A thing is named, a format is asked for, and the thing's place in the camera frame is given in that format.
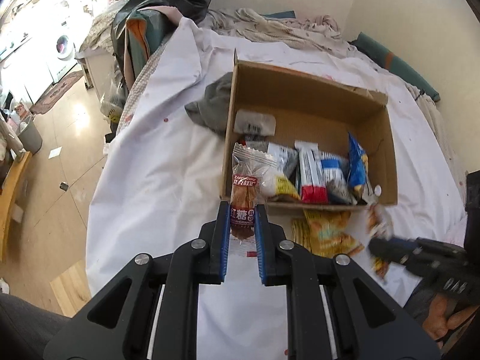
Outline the person right hand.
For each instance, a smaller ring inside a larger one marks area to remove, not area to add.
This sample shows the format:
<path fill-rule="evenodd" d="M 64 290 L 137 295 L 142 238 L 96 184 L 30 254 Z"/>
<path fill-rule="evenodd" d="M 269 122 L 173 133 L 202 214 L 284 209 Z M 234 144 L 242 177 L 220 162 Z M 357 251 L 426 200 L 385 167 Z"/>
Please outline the person right hand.
<path fill-rule="evenodd" d="M 428 315 L 422 323 L 422 328 L 439 348 L 447 342 L 448 333 L 457 331 L 469 323 L 479 308 L 479 306 L 467 306 L 456 313 L 448 314 L 450 306 L 456 306 L 456 303 L 441 294 L 435 295 L 430 303 Z"/>

